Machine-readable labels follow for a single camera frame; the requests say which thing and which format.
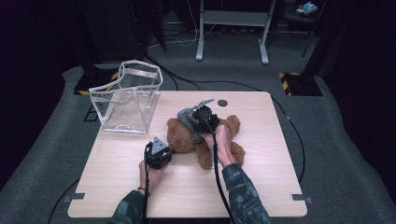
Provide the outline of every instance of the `dark curtain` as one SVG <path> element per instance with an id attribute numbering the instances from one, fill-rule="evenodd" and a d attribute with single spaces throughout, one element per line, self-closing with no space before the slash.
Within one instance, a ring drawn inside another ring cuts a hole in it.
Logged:
<path id="1" fill-rule="evenodd" d="M 66 66 L 60 65 L 58 56 L 51 50 L 58 47 L 48 41 L 48 36 L 61 34 L 51 30 L 52 16 L 43 18 L 43 23 L 35 19 L 41 13 L 49 15 L 46 14 L 49 10 L 30 11 L 29 8 L 21 0 L 1 1 L 0 4 L 3 96 L 0 189 L 39 136 L 64 91 L 62 70 Z M 59 56 L 64 49 L 65 46 L 59 47 Z"/>
<path id="2" fill-rule="evenodd" d="M 325 81 L 355 145 L 396 202 L 396 17 L 393 1 L 359 1 Z"/>

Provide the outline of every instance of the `table leg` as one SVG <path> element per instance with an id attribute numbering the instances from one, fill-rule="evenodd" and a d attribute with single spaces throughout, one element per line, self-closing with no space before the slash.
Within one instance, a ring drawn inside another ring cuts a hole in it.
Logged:
<path id="1" fill-rule="evenodd" d="M 200 18 L 199 18 L 199 42 L 196 61 L 200 62 L 204 55 L 204 0 L 201 0 Z"/>

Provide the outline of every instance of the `teddy bear leg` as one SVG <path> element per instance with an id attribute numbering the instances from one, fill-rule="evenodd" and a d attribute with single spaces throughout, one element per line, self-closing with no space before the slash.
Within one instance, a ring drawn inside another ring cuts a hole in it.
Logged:
<path id="1" fill-rule="evenodd" d="M 210 151 L 206 142 L 204 141 L 195 144 L 195 150 L 197 151 L 198 162 L 201 167 L 205 170 L 212 169 L 212 152 Z"/>
<path id="2" fill-rule="evenodd" d="M 235 142 L 231 142 L 231 153 L 235 157 L 236 163 L 242 167 L 246 154 L 245 150 Z"/>

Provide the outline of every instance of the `gray carpet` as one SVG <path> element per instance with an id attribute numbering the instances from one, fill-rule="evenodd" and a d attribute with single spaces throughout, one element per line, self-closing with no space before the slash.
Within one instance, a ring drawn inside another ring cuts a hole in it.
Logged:
<path id="1" fill-rule="evenodd" d="M 286 96 L 279 72 L 302 72 L 312 49 L 301 57 L 301 35 L 276 34 L 268 49 L 270 64 L 262 65 L 257 35 L 217 35 L 205 42 L 204 59 L 195 61 L 197 43 L 182 47 L 168 44 L 148 49 L 148 54 L 175 74 L 201 81 L 233 81 L 270 92 L 293 121 L 304 142 L 306 165 L 301 183 L 312 197 L 305 217 L 275 217 L 275 223 L 396 223 L 396 207 L 378 173 L 362 158 L 347 136 L 340 111 L 321 77 L 316 81 L 322 97 Z M 104 67 L 117 67 L 106 64 Z M 91 106 L 88 96 L 73 94 L 80 67 L 64 73 L 66 88 L 47 126 L 0 193 L 0 223 L 45 223 L 62 193 L 82 174 L 99 129 L 99 121 L 83 122 Z M 175 90 L 163 73 L 161 90 Z M 178 81 L 180 90 L 196 91 Z M 205 91 L 255 91 L 231 83 L 200 83 Z M 297 176 L 303 152 L 296 132 L 276 105 Z M 66 195 L 74 192 L 76 186 Z M 51 223 L 105 223 L 106 218 L 71 218 L 69 203 L 59 203 Z M 221 220 L 154 220 L 151 223 L 221 223 Z"/>

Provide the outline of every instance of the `cable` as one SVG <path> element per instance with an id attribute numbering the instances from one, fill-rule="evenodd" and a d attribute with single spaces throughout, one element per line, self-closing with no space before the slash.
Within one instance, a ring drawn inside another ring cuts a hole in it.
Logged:
<path id="1" fill-rule="evenodd" d="M 149 170 L 146 164 L 146 151 L 144 153 L 144 162 L 145 162 L 145 174 L 146 174 L 146 186 L 145 186 L 145 199 L 143 201 L 143 223 L 147 223 L 147 210 L 148 210 L 148 202 L 149 202 Z"/>
<path id="2" fill-rule="evenodd" d="M 300 177 L 298 178 L 298 182 L 301 183 L 301 181 L 303 180 L 304 177 L 304 173 L 305 173 L 305 148 L 304 148 L 304 144 L 303 144 L 303 140 L 299 134 L 299 132 L 297 131 L 296 127 L 294 126 L 293 121 L 291 121 L 290 117 L 286 114 L 285 110 L 283 109 L 283 107 L 280 105 L 280 103 L 273 97 L 271 96 L 271 98 L 273 99 L 274 102 L 276 102 L 276 104 L 279 106 L 280 110 L 282 111 L 282 113 L 285 115 L 285 117 L 288 119 L 289 123 L 291 124 L 291 127 L 294 129 L 294 131 L 297 134 L 297 137 L 300 141 L 300 145 L 301 145 L 301 149 L 302 149 L 302 153 L 303 153 L 303 168 L 300 174 Z"/>
<path id="3" fill-rule="evenodd" d="M 210 125 L 207 123 L 207 121 L 205 119 L 203 119 L 203 118 L 201 118 L 201 119 L 205 122 L 206 126 L 209 128 L 210 132 L 212 133 L 213 143 L 214 143 L 213 144 L 213 162 L 214 162 L 214 166 L 215 166 L 216 184 L 218 185 L 220 197 L 224 203 L 225 208 L 227 209 L 227 212 L 228 212 L 228 215 L 230 216 L 231 222 L 233 223 L 233 213 L 231 212 L 230 205 L 228 205 L 228 203 L 227 203 L 227 199 L 225 198 L 224 191 L 220 184 L 219 167 L 218 167 L 218 165 L 219 165 L 219 163 L 218 163 L 218 160 L 219 160 L 218 143 L 216 142 L 216 132 L 213 131 L 213 129 L 210 127 Z"/>
<path id="4" fill-rule="evenodd" d="M 55 209 L 58 206 L 58 204 L 61 201 L 61 199 L 64 197 L 64 195 L 67 193 L 67 191 L 69 191 L 71 188 L 73 188 L 73 186 L 75 186 L 77 184 L 78 181 L 79 181 L 79 178 L 75 182 L 73 182 L 73 184 L 71 184 L 69 186 L 69 188 L 67 188 L 64 191 L 64 193 L 61 195 L 61 197 L 59 197 L 59 199 L 56 201 L 55 205 L 53 205 L 52 210 L 50 211 L 50 214 L 49 214 L 49 219 L 47 221 L 48 224 L 50 224 L 50 221 L 52 220 L 53 213 L 55 212 Z"/>
<path id="5" fill-rule="evenodd" d="M 169 74 L 171 74 L 170 77 L 171 77 L 175 82 L 176 82 L 175 78 L 177 78 L 177 79 L 180 79 L 180 80 L 189 82 L 190 84 L 196 85 L 196 86 L 198 86 L 197 83 L 230 83 L 230 84 L 235 84 L 235 85 L 240 85 L 240 86 L 248 87 L 248 88 L 253 89 L 253 90 L 255 90 L 255 91 L 263 91 L 263 90 L 260 90 L 260 89 L 258 89 L 258 88 L 249 86 L 249 85 L 247 85 L 247 84 L 240 83 L 240 82 L 234 82 L 234 81 L 224 81 L 224 80 L 197 81 L 197 80 L 186 79 L 186 78 L 184 78 L 184 77 L 180 77 L 180 76 L 176 75 L 175 73 L 169 71 L 168 69 L 166 69 L 165 67 L 163 67 L 162 65 L 160 65 L 160 64 L 159 64 L 154 58 L 152 58 L 151 56 L 149 56 L 149 57 L 150 57 L 150 59 L 152 59 L 152 60 L 155 62 L 155 64 L 158 65 L 162 70 L 169 72 Z M 280 105 L 280 103 L 279 103 L 273 96 L 271 96 L 271 98 L 272 98 L 272 100 L 273 100 L 274 102 L 276 102 L 276 104 L 279 106 L 279 108 L 280 108 L 280 110 L 282 111 L 282 113 L 284 114 L 284 116 L 288 119 L 288 121 L 289 121 L 291 127 L 292 127 L 293 130 L 296 132 L 297 137 L 298 137 L 298 139 L 299 139 L 299 141 L 300 141 L 300 145 L 301 145 L 301 149 L 302 149 L 302 153 L 303 153 L 303 168 L 302 168 L 302 172 L 301 172 L 300 176 L 298 177 L 298 182 L 301 183 L 301 181 L 303 180 L 303 177 L 304 177 L 304 173 L 305 173 L 305 148 L 304 148 L 303 140 L 302 140 L 302 138 L 301 138 L 299 132 L 297 131 L 297 128 L 294 126 L 294 123 L 291 121 L 290 117 L 286 114 L 285 110 L 284 110 L 283 107 Z"/>

